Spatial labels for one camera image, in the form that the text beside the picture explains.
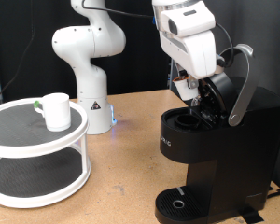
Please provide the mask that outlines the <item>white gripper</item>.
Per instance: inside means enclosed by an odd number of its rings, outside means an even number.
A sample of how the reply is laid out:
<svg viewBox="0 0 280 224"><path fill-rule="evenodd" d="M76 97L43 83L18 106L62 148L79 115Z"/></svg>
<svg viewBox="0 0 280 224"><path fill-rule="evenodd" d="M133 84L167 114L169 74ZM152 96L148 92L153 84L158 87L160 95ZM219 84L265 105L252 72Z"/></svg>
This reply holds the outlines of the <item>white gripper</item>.
<svg viewBox="0 0 280 224"><path fill-rule="evenodd" d="M209 77L217 68L214 15L203 1L153 1L152 6L163 51L184 69L178 79L189 73L189 87L196 89L195 78Z"/></svg>

